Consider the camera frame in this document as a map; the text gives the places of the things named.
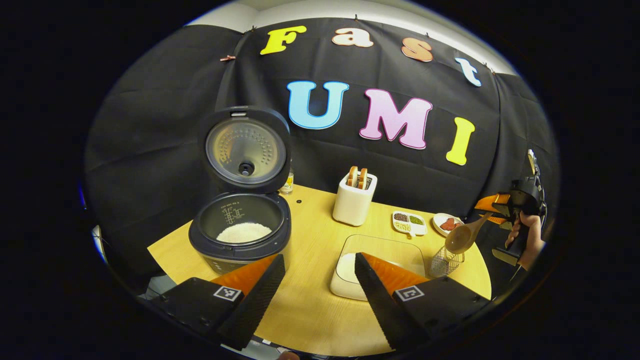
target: yellow tabletop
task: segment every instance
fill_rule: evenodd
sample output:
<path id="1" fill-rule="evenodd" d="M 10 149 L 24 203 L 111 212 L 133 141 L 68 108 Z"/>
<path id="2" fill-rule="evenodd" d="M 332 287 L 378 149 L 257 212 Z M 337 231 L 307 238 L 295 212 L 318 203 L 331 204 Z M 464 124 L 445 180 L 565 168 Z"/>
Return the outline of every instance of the yellow tabletop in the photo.
<path id="1" fill-rule="evenodd" d="M 329 284 L 348 236 L 362 234 L 412 243 L 422 251 L 425 274 L 431 258 L 444 245 L 433 227 L 432 213 L 373 202 L 366 222 L 354 227 L 332 218 L 335 194 L 294 185 L 283 195 L 291 208 L 291 263 L 255 335 L 283 347 L 329 356 L 365 356 L 390 352 L 373 310 L 366 301 L 334 295 Z M 427 234 L 409 239 L 392 228 L 393 211 L 421 215 Z M 148 247 L 160 267 L 180 284 L 190 277 L 218 276 L 189 242 L 191 222 Z M 451 275 L 474 292 L 491 299 L 491 281 L 483 257 L 473 244 L 465 261 Z"/>

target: white rice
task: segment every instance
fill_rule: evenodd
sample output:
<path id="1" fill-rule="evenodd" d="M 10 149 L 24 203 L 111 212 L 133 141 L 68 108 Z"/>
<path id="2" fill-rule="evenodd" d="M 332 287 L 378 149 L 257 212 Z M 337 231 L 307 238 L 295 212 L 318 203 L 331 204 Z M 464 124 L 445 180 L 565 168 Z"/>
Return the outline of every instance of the white rice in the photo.
<path id="1" fill-rule="evenodd" d="M 269 234 L 271 229 L 252 222 L 245 222 L 243 224 L 236 224 L 226 228 L 216 240 L 225 243 L 246 243 Z"/>

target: white wall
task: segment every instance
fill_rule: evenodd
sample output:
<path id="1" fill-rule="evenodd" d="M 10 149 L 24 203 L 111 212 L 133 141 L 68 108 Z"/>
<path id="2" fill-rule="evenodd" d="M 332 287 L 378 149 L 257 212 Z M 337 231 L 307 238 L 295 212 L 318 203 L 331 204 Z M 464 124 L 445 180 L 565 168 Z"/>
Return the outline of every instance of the white wall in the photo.
<path id="1" fill-rule="evenodd" d="M 468 54 L 495 72 L 517 74 L 511 64 L 487 43 L 459 27 L 455 23 L 439 16 L 426 8 L 411 3 L 403 6 L 414 8 L 414 12 L 402 10 L 387 4 L 364 0 L 303 0 L 265 8 L 258 6 L 259 0 L 240 0 L 206 13 L 188 25 L 206 24 L 245 32 L 252 26 L 257 28 L 289 20 L 310 19 L 316 17 L 343 17 L 370 20 L 408 29 L 417 33 L 429 33 L 431 38 Z"/>

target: human hand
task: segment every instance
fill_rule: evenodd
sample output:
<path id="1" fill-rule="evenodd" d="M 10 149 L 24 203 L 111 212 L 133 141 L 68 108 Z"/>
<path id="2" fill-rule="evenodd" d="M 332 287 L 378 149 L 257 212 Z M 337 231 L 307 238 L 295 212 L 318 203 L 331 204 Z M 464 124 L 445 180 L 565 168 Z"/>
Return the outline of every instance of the human hand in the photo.
<path id="1" fill-rule="evenodd" d="M 521 211 L 520 218 L 516 219 L 507 241 L 504 242 L 504 247 L 508 247 L 518 237 L 521 223 L 529 227 L 529 236 L 527 237 L 527 246 L 522 252 L 518 264 L 522 265 L 524 270 L 528 270 L 535 262 L 540 251 L 542 251 L 545 242 L 541 239 L 540 217 L 538 215 L 525 215 Z"/>
<path id="2" fill-rule="evenodd" d="M 280 354 L 277 360 L 300 360 L 300 356 L 296 355 L 293 352 L 285 351 Z"/>

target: mesh basket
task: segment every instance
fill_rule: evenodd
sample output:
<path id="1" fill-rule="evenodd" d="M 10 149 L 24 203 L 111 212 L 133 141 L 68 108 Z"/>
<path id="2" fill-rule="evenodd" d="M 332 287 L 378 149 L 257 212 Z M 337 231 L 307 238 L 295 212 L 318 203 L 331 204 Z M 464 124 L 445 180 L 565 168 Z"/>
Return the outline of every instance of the mesh basket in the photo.
<path id="1" fill-rule="evenodd" d="M 431 260 L 429 276 L 441 277 L 449 275 L 463 262 L 465 262 L 464 252 L 462 254 L 452 254 L 443 246 Z"/>

